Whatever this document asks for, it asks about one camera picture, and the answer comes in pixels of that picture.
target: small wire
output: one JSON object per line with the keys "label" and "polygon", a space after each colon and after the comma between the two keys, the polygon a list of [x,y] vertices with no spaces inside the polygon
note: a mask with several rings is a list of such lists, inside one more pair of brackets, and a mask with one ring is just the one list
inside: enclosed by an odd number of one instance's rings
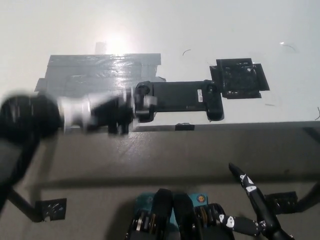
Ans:
{"label": "small wire", "polygon": [[188,51],[191,51],[191,49],[185,50],[185,51],[182,53],[182,56],[185,55],[185,53],[188,52]]}
{"label": "small wire", "polygon": [[282,46],[284,46],[284,47],[289,47],[289,48],[293,49],[295,52],[297,51],[293,46],[290,46],[290,45],[288,45],[288,44],[283,44]]}
{"label": "small wire", "polygon": [[319,112],[319,116],[315,120],[320,119],[320,109],[319,109],[319,107],[318,107],[318,112]]}

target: white surface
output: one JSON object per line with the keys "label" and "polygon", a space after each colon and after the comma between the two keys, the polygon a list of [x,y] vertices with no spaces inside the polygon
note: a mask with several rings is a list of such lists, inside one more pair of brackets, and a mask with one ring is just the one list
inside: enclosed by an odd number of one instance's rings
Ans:
{"label": "white surface", "polygon": [[157,75],[172,82],[211,79],[216,59],[262,64],[271,91],[223,99],[224,120],[158,113],[144,126],[312,125],[320,105],[319,8],[315,0],[2,0],[0,96],[33,91],[50,55],[94,54],[106,42],[107,54],[161,53]]}

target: black metal bracket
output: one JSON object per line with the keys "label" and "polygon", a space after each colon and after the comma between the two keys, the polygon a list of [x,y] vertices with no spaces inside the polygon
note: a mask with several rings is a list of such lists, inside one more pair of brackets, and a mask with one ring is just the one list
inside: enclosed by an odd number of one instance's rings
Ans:
{"label": "black metal bracket", "polygon": [[190,123],[178,123],[177,125],[175,125],[174,130],[175,131],[194,131],[195,125]]}
{"label": "black metal bracket", "polygon": [[50,221],[64,220],[66,218],[67,199],[36,201],[34,208],[44,220],[47,218],[50,218]]}
{"label": "black metal bracket", "polygon": [[265,200],[274,214],[302,213],[320,203],[320,182],[300,200],[295,191],[265,195]]}
{"label": "black metal bracket", "polygon": [[265,200],[274,214],[293,214],[296,212],[298,196],[295,191],[265,195]]}
{"label": "black metal bracket", "polygon": [[48,217],[50,221],[64,220],[66,217],[66,198],[36,201],[33,207],[12,189],[7,199],[34,223],[43,222]]}

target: black game controller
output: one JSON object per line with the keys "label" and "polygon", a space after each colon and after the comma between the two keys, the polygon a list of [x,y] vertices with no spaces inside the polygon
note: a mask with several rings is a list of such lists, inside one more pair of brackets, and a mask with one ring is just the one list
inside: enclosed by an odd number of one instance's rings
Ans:
{"label": "black game controller", "polygon": [[[154,120],[156,112],[206,111],[210,121],[219,121],[224,116],[221,93],[214,81],[192,82],[140,82],[135,88],[135,111],[141,123]],[[144,107],[144,97],[156,97],[157,104]]]}

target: black metal leg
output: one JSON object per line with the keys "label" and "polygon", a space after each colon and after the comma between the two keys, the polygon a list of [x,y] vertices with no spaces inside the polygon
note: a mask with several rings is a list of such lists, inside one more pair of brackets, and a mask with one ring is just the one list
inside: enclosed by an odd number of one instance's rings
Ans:
{"label": "black metal leg", "polygon": [[296,211],[302,213],[320,203],[320,181],[317,182],[309,193],[296,204]]}
{"label": "black metal leg", "polygon": [[15,205],[24,215],[26,215],[32,222],[42,222],[43,216],[41,212],[36,211],[34,207],[30,205],[19,193],[15,190],[11,190],[7,199]]}
{"label": "black metal leg", "polygon": [[7,185],[0,185],[0,214],[6,204],[7,197],[11,192],[12,187]]}

